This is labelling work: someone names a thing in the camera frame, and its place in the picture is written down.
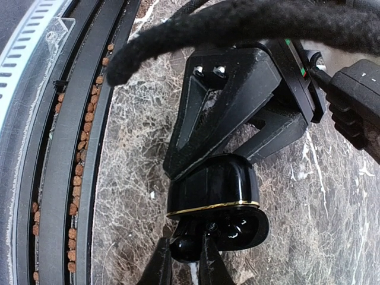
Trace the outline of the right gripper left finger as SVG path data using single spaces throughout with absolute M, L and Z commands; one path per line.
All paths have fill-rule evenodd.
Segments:
M 161 237 L 137 285 L 170 285 L 172 257 L 169 238 Z

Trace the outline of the black charging case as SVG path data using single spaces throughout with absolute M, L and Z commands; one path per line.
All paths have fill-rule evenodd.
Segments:
M 167 217 L 178 221 L 180 229 L 208 233 L 218 251 L 253 248 L 269 231 L 268 218 L 259 208 L 255 169 L 235 154 L 210 157 L 172 182 Z

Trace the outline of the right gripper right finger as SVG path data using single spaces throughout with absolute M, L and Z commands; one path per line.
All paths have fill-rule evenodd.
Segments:
M 204 233 L 201 239 L 198 278 L 202 285 L 235 285 L 208 233 Z

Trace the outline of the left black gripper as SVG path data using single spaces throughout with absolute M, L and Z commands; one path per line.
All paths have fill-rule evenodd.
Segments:
M 305 49 L 300 40 L 261 44 L 266 52 L 211 49 L 188 58 L 178 117 L 163 163 L 171 180 L 180 179 L 216 151 L 269 101 L 275 89 L 277 102 L 300 113 L 257 113 L 248 122 L 258 133 L 235 154 L 257 163 L 301 138 L 308 122 L 320 123 L 325 99 L 308 72 L 310 60 L 320 53 Z

